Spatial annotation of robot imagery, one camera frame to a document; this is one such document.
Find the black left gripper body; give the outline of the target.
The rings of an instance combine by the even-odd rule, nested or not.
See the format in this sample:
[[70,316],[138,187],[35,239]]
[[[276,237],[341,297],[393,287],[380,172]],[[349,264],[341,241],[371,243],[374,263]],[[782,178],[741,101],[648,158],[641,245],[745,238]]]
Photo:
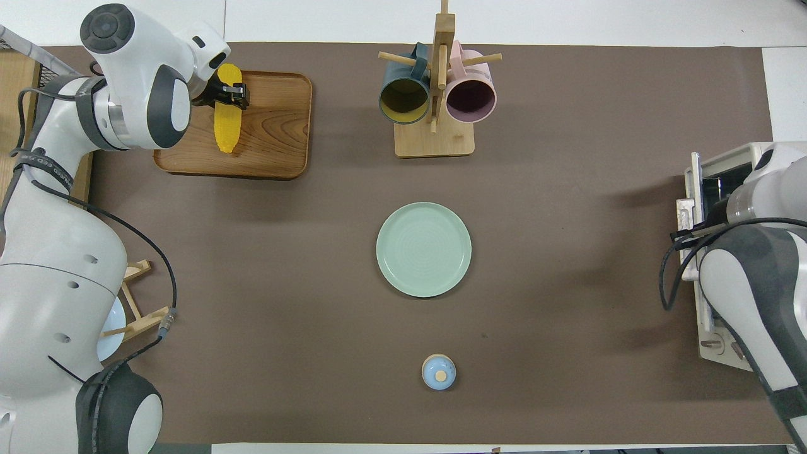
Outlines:
[[201,95],[193,98],[192,105],[214,107],[217,103],[222,105],[233,105],[233,94],[248,94],[248,86],[242,81],[228,85],[224,81],[214,79],[208,81],[207,86]]

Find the yellow corn cob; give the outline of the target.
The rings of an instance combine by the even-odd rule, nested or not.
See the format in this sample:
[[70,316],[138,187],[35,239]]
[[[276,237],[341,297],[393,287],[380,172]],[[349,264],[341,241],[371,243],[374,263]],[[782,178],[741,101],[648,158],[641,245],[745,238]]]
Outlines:
[[[231,63],[222,64],[216,73],[222,83],[233,86],[242,83],[240,68]],[[240,138],[242,109],[237,105],[216,102],[214,104],[214,138],[219,150],[232,153]]]

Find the light green plate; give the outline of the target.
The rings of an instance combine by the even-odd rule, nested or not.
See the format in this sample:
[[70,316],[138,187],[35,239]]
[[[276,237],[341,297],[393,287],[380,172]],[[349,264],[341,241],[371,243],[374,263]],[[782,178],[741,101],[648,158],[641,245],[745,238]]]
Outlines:
[[472,262],[472,236],[451,209],[431,202],[403,205],[376,238],[381,275],[401,293],[432,298],[451,291]]

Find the oven door with glass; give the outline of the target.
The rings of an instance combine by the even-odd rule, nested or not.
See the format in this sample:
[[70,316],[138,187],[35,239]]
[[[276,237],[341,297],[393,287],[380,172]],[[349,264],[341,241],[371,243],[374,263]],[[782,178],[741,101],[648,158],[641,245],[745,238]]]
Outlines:
[[[677,199],[675,210],[679,230],[691,230],[706,221],[714,203],[737,189],[759,160],[759,152],[740,147],[703,160],[700,153],[690,153],[690,164],[683,173],[686,196]],[[683,271],[683,281],[694,283],[695,318],[699,331],[708,337],[714,333],[716,322],[699,283],[697,259]]]

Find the white toaster oven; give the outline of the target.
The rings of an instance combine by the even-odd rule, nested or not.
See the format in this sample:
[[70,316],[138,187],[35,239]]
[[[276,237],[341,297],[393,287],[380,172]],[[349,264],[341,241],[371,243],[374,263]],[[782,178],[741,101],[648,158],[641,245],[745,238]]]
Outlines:
[[[787,158],[788,163],[798,160],[802,157],[807,157],[807,141],[789,141],[789,142],[750,142],[740,147],[748,147],[753,151],[759,152],[759,160],[763,154],[770,149],[775,148],[791,148],[795,149],[795,155],[792,158]],[[706,337],[699,331],[697,325],[698,342],[699,342],[699,356],[705,360],[711,360],[718,364],[724,364],[729,367],[750,370],[749,362],[745,359],[744,354],[740,351],[738,343],[735,341],[734,336],[729,333],[724,327],[723,321],[718,316],[714,315],[717,330],[710,336]]]

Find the wooden serving tray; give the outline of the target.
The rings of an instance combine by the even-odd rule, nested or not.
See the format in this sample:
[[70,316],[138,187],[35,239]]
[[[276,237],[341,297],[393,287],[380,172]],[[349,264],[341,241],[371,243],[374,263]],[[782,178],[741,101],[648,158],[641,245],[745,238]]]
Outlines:
[[176,146],[156,150],[158,168],[174,175],[291,180],[308,164],[313,87],[302,74],[245,70],[250,106],[232,153],[214,140],[214,110],[193,107]]

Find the dark blue mug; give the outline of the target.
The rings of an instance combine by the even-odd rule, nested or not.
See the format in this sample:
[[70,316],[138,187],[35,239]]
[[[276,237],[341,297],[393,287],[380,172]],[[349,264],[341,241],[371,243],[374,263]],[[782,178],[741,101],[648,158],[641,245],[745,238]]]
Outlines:
[[378,105],[388,120],[414,124],[426,116],[431,105],[427,45],[416,43],[412,52],[404,57],[415,60],[415,64],[387,61]]

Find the wooden mug rack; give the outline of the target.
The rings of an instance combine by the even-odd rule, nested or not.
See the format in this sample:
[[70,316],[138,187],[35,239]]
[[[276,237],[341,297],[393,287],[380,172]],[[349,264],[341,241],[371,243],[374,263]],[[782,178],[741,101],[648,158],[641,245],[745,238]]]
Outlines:
[[[479,122],[459,122],[446,111],[448,60],[455,40],[455,14],[449,10],[449,0],[441,0],[433,28],[433,42],[431,46],[427,46],[428,67],[431,70],[429,112],[414,124],[396,124],[389,120],[393,123],[395,155],[399,158],[464,157],[475,150],[475,124]],[[385,63],[398,61],[415,64],[415,60],[404,55],[380,52],[378,57]],[[501,59],[501,54],[482,54],[481,57],[465,60],[464,64],[490,64]]]

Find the pink mug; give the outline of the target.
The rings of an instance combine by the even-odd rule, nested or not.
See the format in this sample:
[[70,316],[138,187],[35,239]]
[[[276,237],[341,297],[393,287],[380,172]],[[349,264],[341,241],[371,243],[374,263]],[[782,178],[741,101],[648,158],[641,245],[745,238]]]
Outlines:
[[496,107],[497,94],[489,64],[464,64],[465,60],[481,55],[464,49],[458,40],[453,41],[448,60],[446,111],[456,121],[468,124],[482,121]]

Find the wooden plate rack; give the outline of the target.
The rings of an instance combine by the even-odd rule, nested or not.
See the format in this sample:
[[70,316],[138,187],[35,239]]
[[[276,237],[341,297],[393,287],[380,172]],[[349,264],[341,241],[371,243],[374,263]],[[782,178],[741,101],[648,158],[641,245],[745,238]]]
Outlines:
[[127,322],[127,326],[124,329],[109,331],[105,333],[106,335],[114,334],[116,332],[123,332],[123,342],[127,342],[133,338],[136,338],[136,336],[145,333],[150,328],[157,327],[163,321],[164,317],[167,316],[169,313],[169,307],[167,306],[159,308],[159,310],[155,310],[151,313],[141,313],[136,300],[132,295],[132,291],[130,291],[129,282],[149,273],[150,270],[152,270],[152,265],[150,261],[145,259],[138,262],[129,262],[127,264],[123,282],[119,291],[121,291],[123,301],[125,302],[123,307],[129,307],[129,312],[132,315],[132,321]]

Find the light blue plate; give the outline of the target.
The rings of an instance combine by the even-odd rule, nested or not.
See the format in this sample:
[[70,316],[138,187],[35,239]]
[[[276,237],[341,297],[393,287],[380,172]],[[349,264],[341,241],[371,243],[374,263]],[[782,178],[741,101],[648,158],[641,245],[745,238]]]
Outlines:
[[127,326],[126,314],[124,312],[123,304],[119,297],[116,297],[113,302],[107,319],[103,324],[102,335],[97,342],[97,357],[98,361],[104,362],[115,354],[123,342],[124,333],[116,332],[114,334],[106,335],[106,332],[124,329]]

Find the small blue bell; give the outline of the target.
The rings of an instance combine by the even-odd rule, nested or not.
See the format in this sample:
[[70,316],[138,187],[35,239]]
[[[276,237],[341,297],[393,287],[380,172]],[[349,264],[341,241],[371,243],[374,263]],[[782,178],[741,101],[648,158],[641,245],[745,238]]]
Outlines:
[[421,379],[430,390],[449,390],[456,380],[455,363],[446,354],[430,354],[422,363]]

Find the brown table mat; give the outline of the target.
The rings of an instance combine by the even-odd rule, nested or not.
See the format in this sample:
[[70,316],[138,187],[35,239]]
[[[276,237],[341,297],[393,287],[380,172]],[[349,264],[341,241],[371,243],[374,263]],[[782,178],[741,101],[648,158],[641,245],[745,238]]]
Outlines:
[[[93,157],[92,203],[178,279],[172,330],[132,363],[164,398],[162,443],[789,442],[754,374],[700,358],[692,285],[671,312],[658,299],[690,153],[772,138],[760,49],[481,45],[504,60],[473,155],[400,159],[377,54],[407,44],[231,48],[311,80],[299,178]],[[432,298],[376,262],[381,224],[416,202],[472,236],[466,276]],[[436,353],[449,390],[421,379]]]

